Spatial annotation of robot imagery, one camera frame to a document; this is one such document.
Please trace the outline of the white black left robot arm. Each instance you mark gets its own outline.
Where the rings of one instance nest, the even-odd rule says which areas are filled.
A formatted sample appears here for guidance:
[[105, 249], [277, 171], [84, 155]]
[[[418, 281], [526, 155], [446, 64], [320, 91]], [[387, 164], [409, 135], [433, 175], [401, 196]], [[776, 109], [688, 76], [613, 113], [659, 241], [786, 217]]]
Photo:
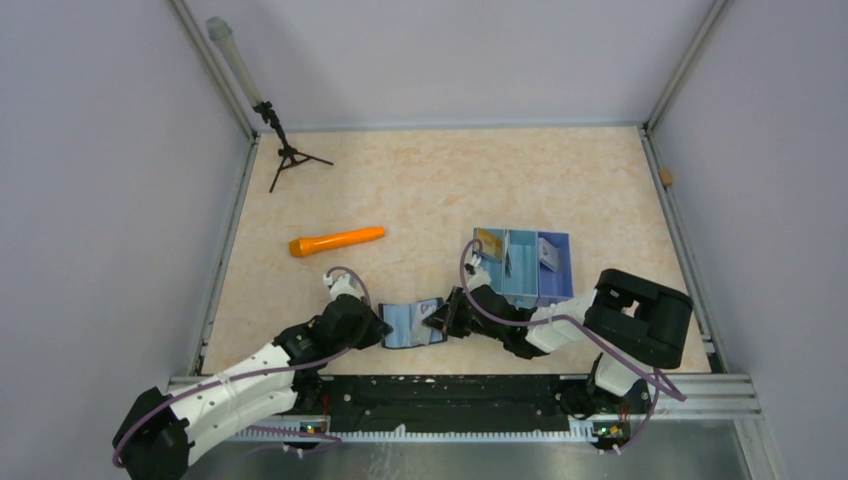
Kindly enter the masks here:
[[217, 374], [171, 393], [143, 391], [113, 437], [112, 463], [133, 479], [179, 479], [209, 450], [256, 422], [291, 409], [314, 410], [321, 388], [298, 374], [379, 344], [392, 331], [365, 299], [342, 294]]

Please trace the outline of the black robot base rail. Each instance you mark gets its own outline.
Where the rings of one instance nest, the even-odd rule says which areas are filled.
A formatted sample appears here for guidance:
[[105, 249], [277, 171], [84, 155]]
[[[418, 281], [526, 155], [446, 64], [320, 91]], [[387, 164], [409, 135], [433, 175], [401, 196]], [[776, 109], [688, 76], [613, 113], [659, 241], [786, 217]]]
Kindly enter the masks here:
[[644, 381], [618, 397], [584, 375], [335, 375], [296, 390], [292, 414], [352, 433], [565, 433], [582, 420], [633, 419], [652, 400]]

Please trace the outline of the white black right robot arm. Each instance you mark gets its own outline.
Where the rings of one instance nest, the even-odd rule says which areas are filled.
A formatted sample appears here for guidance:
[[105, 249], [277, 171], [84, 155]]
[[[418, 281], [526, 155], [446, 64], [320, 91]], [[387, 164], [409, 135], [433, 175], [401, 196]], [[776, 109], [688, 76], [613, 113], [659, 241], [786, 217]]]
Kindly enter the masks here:
[[548, 306], [516, 307], [470, 267], [447, 304], [424, 325], [464, 338], [479, 334], [501, 342], [519, 358], [549, 355], [583, 340], [600, 350], [586, 385], [589, 404], [612, 412], [639, 380], [684, 401], [666, 371], [682, 362], [693, 301], [687, 294], [636, 275], [606, 269], [593, 289]]

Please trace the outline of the dark blue leather card holder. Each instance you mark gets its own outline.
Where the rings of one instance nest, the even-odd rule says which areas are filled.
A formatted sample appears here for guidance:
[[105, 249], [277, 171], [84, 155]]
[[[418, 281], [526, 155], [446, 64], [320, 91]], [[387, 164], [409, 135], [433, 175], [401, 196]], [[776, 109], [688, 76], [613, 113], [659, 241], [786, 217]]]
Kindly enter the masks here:
[[424, 324], [443, 303], [442, 297], [411, 304], [380, 303], [378, 314], [392, 328], [381, 346], [388, 350], [404, 350], [447, 342], [445, 334]]

